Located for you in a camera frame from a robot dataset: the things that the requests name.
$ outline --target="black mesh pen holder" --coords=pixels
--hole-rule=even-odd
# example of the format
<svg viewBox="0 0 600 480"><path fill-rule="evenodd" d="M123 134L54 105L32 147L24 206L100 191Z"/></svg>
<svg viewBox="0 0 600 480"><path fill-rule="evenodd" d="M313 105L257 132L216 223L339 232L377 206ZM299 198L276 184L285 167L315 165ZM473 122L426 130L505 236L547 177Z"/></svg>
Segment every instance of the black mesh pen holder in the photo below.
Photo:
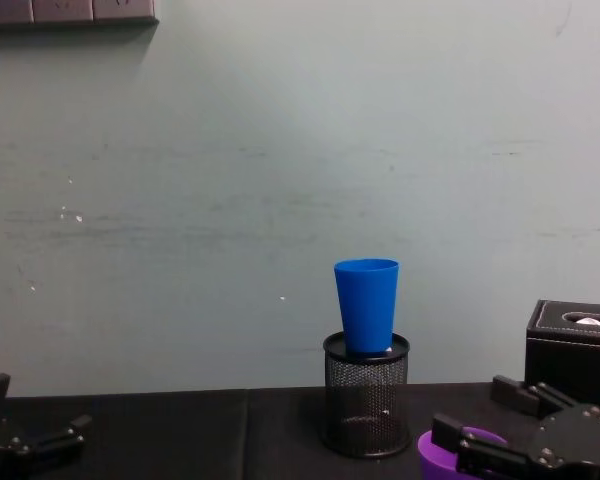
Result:
<svg viewBox="0 0 600 480"><path fill-rule="evenodd" d="M411 443L405 402L409 342L393 335L391 351L362 357L347 353L344 334L324 341L326 408L323 440L356 458L382 458Z"/></svg>

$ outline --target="metal mesh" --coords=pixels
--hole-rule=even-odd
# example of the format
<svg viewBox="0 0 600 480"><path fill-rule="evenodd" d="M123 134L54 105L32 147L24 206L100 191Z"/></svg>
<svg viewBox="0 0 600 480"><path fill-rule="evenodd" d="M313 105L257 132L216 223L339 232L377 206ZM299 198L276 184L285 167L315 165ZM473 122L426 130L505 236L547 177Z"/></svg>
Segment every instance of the metal mesh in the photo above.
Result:
<svg viewBox="0 0 600 480"><path fill-rule="evenodd" d="M327 443L355 457L380 457L404 448L410 435L397 387L406 383L406 373L406 357L366 365L327 353Z"/></svg>

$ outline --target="black table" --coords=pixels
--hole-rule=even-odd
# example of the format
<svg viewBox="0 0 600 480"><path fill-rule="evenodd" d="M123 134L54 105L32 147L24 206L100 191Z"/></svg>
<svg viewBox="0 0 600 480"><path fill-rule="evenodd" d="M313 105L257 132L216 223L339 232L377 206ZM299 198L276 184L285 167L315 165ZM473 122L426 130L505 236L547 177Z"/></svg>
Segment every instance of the black table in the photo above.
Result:
<svg viewBox="0 0 600 480"><path fill-rule="evenodd" d="M418 479L415 441L434 413L526 442L536 420L489 400L488 384L410 385L414 444L385 460L353 460L326 449L318 435L322 388L223 390L12 399L14 420L32 432L60 428L89 413L94 428L79 463L46 479Z"/></svg>

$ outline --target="black leather box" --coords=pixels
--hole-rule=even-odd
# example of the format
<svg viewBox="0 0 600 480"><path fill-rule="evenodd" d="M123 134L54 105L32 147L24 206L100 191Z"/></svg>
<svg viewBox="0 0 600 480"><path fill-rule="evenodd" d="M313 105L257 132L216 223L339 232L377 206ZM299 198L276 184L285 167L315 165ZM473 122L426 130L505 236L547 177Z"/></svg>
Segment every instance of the black leather box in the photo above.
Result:
<svg viewBox="0 0 600 480"><path fill-rule="evenodd" d="M578 401L600 405L600 305L540 300L527 327L525 382L545 382Z"/></svg>

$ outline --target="purple container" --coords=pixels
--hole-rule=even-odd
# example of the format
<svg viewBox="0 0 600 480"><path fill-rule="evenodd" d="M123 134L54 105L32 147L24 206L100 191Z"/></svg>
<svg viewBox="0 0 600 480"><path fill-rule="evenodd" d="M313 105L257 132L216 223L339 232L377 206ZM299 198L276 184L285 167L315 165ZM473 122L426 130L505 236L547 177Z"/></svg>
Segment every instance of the purple container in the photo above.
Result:
<svg viewBox="0 0 600 480"><path fill-rule="evenodd" d="M494 442L506 445L507 441L496 435L479 428L466 427L465 432L473 433L476 437L484 437ZM420 467L424 480L473 480L477 477L456 472L458 456L444 448L431 443L431 430L422 434L418 439L418 452L420 454Z"/></svg>

